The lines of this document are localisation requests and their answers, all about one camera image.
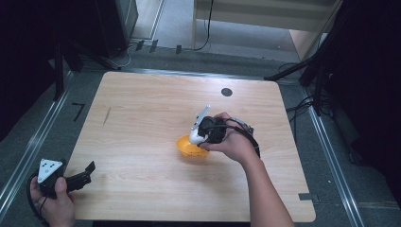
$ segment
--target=white device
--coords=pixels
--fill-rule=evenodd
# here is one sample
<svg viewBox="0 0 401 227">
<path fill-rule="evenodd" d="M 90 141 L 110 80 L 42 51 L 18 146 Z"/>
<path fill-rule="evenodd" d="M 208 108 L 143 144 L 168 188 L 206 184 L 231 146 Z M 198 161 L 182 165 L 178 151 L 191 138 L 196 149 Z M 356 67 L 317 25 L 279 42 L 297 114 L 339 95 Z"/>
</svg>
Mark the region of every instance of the white device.
<svg viewBox="0 0 401 227">
<path fill-rule="evenodd" d="M 52 173 L 54 173 L 61 166 L 62 162 L 42 159 L 41 166 L 39 166 L 38 183 L 44 182 Z"/>
<path fill-rule="evenodd" d="M 203 111 L 197 114 L 197 119 L 195 120 L 195 124 L 191 128 L 191 133 L 189 133 L 189 143 L 197 145 L 206 141 L 207 135 L 205 137 L 201 137 L 198 135 L 198 127 L 203 118 L 206 116 L 207 112 L 209 111 L 209 108 L 210 105 L 206 105 Z"/>
</svg>

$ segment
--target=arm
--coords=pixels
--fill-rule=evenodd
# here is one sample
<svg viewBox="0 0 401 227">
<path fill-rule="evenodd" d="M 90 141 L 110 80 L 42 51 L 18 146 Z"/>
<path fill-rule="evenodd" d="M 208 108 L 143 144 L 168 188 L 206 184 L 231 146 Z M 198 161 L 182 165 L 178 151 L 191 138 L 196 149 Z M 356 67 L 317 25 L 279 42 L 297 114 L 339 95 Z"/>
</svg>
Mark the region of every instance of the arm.
<svg viewBox="0 0 401 227">
<path fill-rule="evenodd" d="M 220 113 L 215 117 L 229 119 L 227 113 Z M 227 125 L 238 126 L 233 121 Z M 220 144 L 201 144 L 201 148 L 223 152 L 229 158 L 239 162 L 247 176 L 251 225 L 254 226 L 294 226 L 287 208 L 275 190 L 265 165 L 257 157 L 251 142 L 232 129 L 227 130 L 226 136 Z"/>
</svg>

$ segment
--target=black tape mark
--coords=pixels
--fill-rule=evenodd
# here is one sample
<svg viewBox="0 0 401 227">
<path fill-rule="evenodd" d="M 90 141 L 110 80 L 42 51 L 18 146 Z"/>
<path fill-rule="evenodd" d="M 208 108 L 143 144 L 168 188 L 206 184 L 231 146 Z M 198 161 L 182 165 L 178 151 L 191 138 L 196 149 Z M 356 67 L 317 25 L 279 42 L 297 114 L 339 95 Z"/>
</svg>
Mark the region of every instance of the black tape mark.
<svg viewBox="0 0 401 227">
<path fill-rule="evenodd" d="M 319 203 L 320 199 L 318 195 L 312 195 L 310 193 L 299 193 L 300 201 L 313 201 L 314 203 Z"/>
<path fill-rule="evenodd" d="M 150 48 L 150 51 L 149 51 L 149 53 L 153 53 L 155 50 L 156 50 L 156 47 L 157 47 L 157 43 L 159 42 L 159 40 L 155 40 L 155 41 L 153 41 L 152 43 L 151 43 L 151 48 Z"/>
<path fill-rule="evenodd" d="M 310 193 L 299 193 L 298 196 L 300 197 L 300 201 L 311 201 L 312 195 Z"/>
<path fill-rule="evenodd" d="M 135 51 L 141 50 L 141 49 L 142 49 L 142 46 L 144 45 L 144 42 L 145 42 L 145 41 L 139 42 L 139 43 L 136 45 Z"/>
<path fill-rule="evenodd" d="M 104 124 L 106 124 L 106 121 L 107 121 L 107 119 L 109 118 L 109 114 L 110 114 L 110 111 L 111 111 L 111 110 L 112 110 L 112 108 L 109 107 L 109 111 L 107 111 L 107 113 L 106 113 L 106 118 L 104 118 L 103 126 L 104 126 Z"/>
<path fill-rule="evenodd" d="M 76 117 L 74 118 L 74 121 L 77 121 L 78 118 L 79 118 L 79 116 L 80 116 L 80 113 L 82 113 L 82 110 L 83 110 L 83 108 L 85 107 L 85 104 L 73 102 L 72 105 L 74 105 L 74 106 L 80 106 L 80 109 L 79 109 L 79 111 L 78 111 Z"/>
<path fill-rule="evenodd" d="M 176 55 L 181 54 L 182 50 L 183 50 L 183 46 L 182 45 L 177 45 Z"/>
</svg>

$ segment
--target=person's right hand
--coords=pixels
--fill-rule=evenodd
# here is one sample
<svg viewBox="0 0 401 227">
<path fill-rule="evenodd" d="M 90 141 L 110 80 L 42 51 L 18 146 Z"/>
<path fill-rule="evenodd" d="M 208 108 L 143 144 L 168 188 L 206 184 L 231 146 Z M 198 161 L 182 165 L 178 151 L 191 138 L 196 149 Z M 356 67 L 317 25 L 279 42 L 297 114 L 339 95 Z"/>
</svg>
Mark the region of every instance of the person's right hand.
<svg viewBox="0 0 401 227">
<path fill-rule="evenodd" d="M 229 126 L 240 127 L 235 121 L 228 120 L 231 118 L 227 113 L 219 113 L 214 118 L 222 118 L 226 120 Z M 215 150 L 223 152 L 227 157 L 244 165 L 246 162 L 257 158 L 252 143 L 241 133 L 234 129 L 227 129 L 224 139 L 219 144 L 202 143 L 201 148 L 207 150 Z"/>
</svg>

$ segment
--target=wooden tabletop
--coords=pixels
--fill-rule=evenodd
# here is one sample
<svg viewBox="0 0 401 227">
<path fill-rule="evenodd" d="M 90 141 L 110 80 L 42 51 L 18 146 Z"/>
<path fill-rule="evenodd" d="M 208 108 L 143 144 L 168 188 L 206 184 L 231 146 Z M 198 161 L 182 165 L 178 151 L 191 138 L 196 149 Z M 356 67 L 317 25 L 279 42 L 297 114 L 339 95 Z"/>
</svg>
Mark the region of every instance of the wooden tabletop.
<svg viewBox="0 0 401 227">
<path fill-rule="evenodd" d="M 65 173 L 96 163 L 92 182 L 75 192 L 77 219 L 249 221 L 241 165 L 216 151 L 184 158 L 176 148 L 207 104 L 208 115 L 227 112 L 254 127 L 291 217 L 313 221 L 312 201 L 299 198 L 308 188 L 275 82 L 116 72 L 104 75 Z"/>
</svg>

